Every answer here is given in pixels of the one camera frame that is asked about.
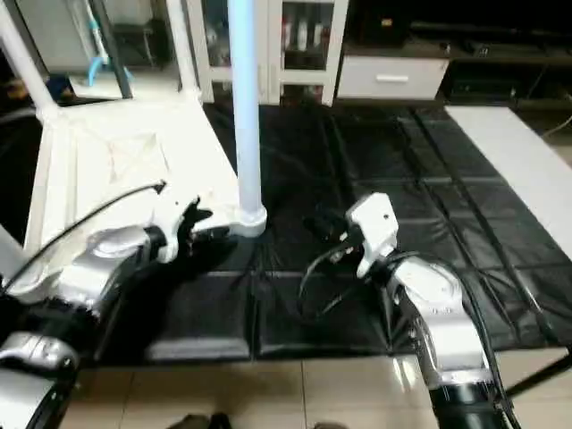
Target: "white cabinet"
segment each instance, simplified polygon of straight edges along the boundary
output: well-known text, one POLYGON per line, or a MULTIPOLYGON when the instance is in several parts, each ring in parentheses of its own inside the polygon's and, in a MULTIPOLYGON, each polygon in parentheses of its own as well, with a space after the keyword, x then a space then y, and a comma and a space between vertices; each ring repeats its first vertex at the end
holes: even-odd
MULTIPOLYGON (((231 93, 228 0, 186 0, 203 100, 231 93)), ((256 0, 258 98, 330 105, 349 0, 256 0)))
MULTIPOLYGON (((186 0, 189 11, 189 25, 198 85, 203 101, 212 102, 217 96, 231 93, 231 45, 228 20, 228 0, 186 0)), ((258 98, 260 103, 268 99, 268 2, 256 1, 257 54, 258 54, 258 98)))
POLYGON ((348 0, 271 1, 268 101, 312 97, 331 105, 348 0))

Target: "white frame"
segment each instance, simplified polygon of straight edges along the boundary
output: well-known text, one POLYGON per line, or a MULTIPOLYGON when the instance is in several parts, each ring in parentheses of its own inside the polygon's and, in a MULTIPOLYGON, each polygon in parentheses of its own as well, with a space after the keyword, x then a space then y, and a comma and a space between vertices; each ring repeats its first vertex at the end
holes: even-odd
MULTIPOLYGON (((203 5, 201 0, 186 0, 189 11, 189 24, 193 49, 198 71, 198 85, 202 92, 202 100, 212 103, 215 100, 214 82, 232 82, 231 67, 212 67, 208 61, 206 47, 206 31, 203 5)), ((257 12, 257 62, 258 62, 258 101, 268 102, 268 10, 269 2, 274 0, 256 0, 257 12)))
POLYGON ((268 13, 268 102, 280 104, 281 85, 322 85, 322 104, 332 105, 340 65, 341 44, 349 0, 280 0, 270 3, 268 13), (333 4, 330 45, 325 70, 282 70, 282 3, 333 4))

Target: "drawer handle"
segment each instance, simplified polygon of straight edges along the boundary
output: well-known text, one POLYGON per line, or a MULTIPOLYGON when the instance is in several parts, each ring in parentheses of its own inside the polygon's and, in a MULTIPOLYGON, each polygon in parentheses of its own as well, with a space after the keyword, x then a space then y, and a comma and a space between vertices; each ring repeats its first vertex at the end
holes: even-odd
POLYGON ((375 81, 379 83, 408 83, 409 76, 397 76, 395 74, 377 74, 375 81))

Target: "bottle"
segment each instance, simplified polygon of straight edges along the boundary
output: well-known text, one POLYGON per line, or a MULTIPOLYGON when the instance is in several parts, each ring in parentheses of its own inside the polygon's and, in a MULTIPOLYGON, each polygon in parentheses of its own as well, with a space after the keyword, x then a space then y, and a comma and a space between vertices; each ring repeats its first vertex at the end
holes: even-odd
POLYGON ((306 51, 307 48, 307 21, 298 24, 298 50, 306 51))

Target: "black mat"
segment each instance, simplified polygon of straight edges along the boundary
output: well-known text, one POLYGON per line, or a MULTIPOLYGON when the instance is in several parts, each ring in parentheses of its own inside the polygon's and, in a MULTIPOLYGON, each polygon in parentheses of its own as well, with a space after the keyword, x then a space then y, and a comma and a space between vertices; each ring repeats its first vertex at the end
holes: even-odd
MULTIPOLYGON (((205 110, 235 165, 231 108, 205 110)), ((149 277, 127 297, 102 365, 410 352, 399 310, 356 283, 354 265, 313 277, 308 308, 355 287, 323 319, 304 324, 293 310, 302 273, 325 249, 304 217, 317 206, 343 213, 372 191, 389 194, 401 249, 447 259, 475 289, 496 349, 572 344, 572 263, 443 110, 260 113, 267 231, 149 277)))

